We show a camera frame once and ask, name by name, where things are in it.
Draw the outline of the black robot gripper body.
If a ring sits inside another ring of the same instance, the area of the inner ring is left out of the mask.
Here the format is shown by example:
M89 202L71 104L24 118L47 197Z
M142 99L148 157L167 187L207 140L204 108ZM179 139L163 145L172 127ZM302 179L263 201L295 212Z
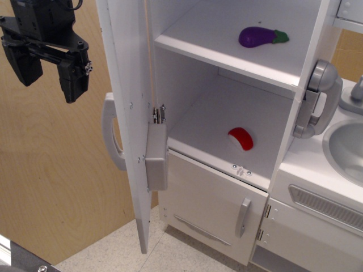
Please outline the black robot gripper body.
M32 57L59 65L74 60L83 71L91 70L88 43L74 31L78 1L11 1L14 16L2 16L2 43L24 47Z

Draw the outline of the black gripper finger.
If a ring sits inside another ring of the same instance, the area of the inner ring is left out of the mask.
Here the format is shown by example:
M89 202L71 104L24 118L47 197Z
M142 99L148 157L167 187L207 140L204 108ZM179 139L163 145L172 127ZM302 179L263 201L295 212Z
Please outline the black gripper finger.
M26 46L3 44L5 55L19 81L30 86L43 75L40 59L30 55Z
M84 68L72 62L63 62L57 65L61 89L68 104L88 91L89 76Z

